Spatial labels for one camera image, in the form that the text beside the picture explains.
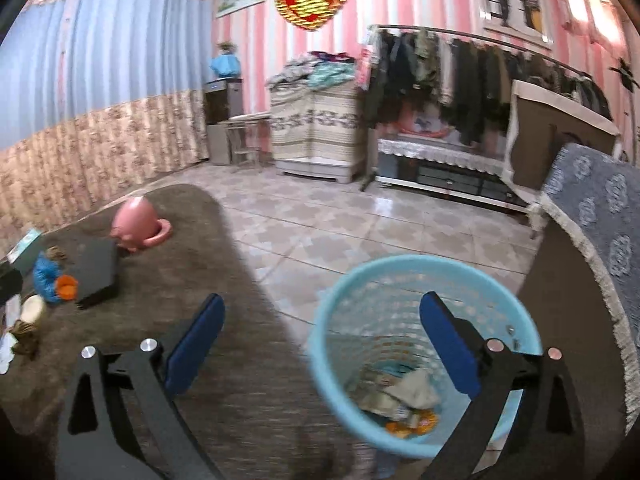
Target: pink potty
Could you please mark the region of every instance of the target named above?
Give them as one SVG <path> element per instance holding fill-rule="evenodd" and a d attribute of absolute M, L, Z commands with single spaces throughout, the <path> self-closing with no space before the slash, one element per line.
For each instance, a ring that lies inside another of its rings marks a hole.
<path fill-rule="evenodd" d="M 169 236 L 171 224 L 158 218 L 152 203 L 143 196 L 129 198 L 111 224 L 111 237 L 118 238 L 118 245 L 131 253 L 155 247 Z"/>

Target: laundry basket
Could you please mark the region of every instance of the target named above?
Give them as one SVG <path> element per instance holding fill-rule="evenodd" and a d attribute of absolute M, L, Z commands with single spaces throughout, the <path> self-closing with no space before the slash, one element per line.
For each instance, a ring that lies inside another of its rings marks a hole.
<path fill-rule="evenodd" d="M 343 276 L 324 297 L 309 339 L 316 385 L 338 419 L 372 447 L 409 458 L 433 458 L 457 426 L 469 398 L 454 387 L 418 314 L 434 290 L 454 316 L 511 350 L 542 355 L 538 331 L 517 298 L 483 272 L 437 256 L 392 256 Z M 427 368 L 441 403 L 431 433 L 400 439 L 362 412 L 345 392 L 364 365 L 395 362 Z M 492 440 L 513 424 L 522 391 L 511 392 Z"/>

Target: metal stool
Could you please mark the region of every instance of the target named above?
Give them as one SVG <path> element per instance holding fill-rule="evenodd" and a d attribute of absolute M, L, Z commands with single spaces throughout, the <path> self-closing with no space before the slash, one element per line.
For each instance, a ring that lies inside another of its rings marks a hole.
<path fill-rule="evenodd" d="M 264 112 L 231 117 L 223 122 L 231 151 L 231 165 L 236 171 L 249 165 L 258 171 L 262 169 L 258 125 L 262 121 L 268 121 L 270 117 L 270 113 Z"/>

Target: blue curtain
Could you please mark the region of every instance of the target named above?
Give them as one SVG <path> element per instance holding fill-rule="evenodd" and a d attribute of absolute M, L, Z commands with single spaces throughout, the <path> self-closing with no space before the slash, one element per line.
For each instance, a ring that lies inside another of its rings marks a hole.
<path fill-rule="evenodd" d="M 0 150 L 60 121 L 211 80 L 212 0 L 59 0 L 0 45 Z"/>

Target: tissue box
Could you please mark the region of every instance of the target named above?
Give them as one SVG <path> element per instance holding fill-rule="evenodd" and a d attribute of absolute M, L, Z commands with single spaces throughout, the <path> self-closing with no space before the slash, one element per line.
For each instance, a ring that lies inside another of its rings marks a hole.
<path fill-rule="evenodd" d="M 23 277 L 31 272 L 38 259 L 38 254 L 43 250 L 41 234 L 37 229 L 30 229 L 6 256 L 9 263 L 15 269 L 20 270 Z"/>

